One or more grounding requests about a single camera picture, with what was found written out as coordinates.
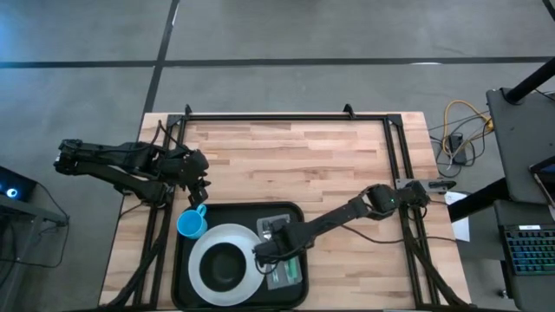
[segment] white paper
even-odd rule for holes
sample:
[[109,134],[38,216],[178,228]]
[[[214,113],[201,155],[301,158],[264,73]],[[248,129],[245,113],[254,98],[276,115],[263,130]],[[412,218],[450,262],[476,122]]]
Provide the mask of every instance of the white paper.
[[[452,203],[465,198],[467,195],[458,192],[445,193],[445,203],[451,205]],[[453,226],[454,237],[465,242],[470,242],[470,228],[468,226],[468,218],[463,218],[451,224]]]

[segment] table leg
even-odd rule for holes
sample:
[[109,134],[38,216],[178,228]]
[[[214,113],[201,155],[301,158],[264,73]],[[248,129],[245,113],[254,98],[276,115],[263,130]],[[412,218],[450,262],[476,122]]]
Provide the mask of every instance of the table leg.
[[499,179],[466,198],[447,206],[451,222],[466,218],[471,214],[487,208],[497,199],[510,200],[505,178]]

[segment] blue mug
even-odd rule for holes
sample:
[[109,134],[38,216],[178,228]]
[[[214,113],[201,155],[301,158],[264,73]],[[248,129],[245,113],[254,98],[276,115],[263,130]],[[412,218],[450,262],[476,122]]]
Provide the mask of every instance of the blue mug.
[[196,210],[187,210],[177,218],[177,231],[184,237],[197,239],[206,233],[208,224],[204,218],[206,206],[201,204]]

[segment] keyboard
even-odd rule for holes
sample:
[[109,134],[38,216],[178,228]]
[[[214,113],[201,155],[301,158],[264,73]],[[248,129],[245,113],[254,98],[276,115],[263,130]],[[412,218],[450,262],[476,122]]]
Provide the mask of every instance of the keyboard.
[[501,233],[514,275],[555,275],[555,224],[502,226]]

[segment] wooden table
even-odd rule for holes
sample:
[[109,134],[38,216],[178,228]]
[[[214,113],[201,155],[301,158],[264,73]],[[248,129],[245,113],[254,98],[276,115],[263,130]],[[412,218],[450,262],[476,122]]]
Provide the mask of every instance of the wooden table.
[[[424,114],[402,113],[402,118],[415,177],[437,178]],[[158,120],[166,119],[167,114],[147,114],[140,140],[150,141]],[[161,137],[157,144],[162,144]],[[403,172],[396,137],[394,133]],[[199,148],[210,161],[209,204],[292,201],[310,221],[344,205],[368,185],[392,185],[383,126],[376,121],[189,121],[185,143]],[[173,204],[159,309],[175,309],[170,295],[175,220],[189,206],[186,195],[177,192]],[[128,198],[122,209],[138,203],[138,199]],[[141,207],[118,223],[100,304],[112,300],[137,268],[147,215],[148,208]],[[397,213],[380,222],[365,218],[349,225],[375,239],[402,237]],[[425,225],[428,235],[454,238],[445,205],[431,204]],[[456,244],[432,239],[428,243],[434,265],[447,284],[470,302]],[[403,244],[372,244],[338,228],[316,240],[316,246],[308,250],[308,261],[310,291],[299,309],[414,307]],[[428,299],[421,267],[419,275]],[[146,299],[150,294],[149,278],[143,296]]]

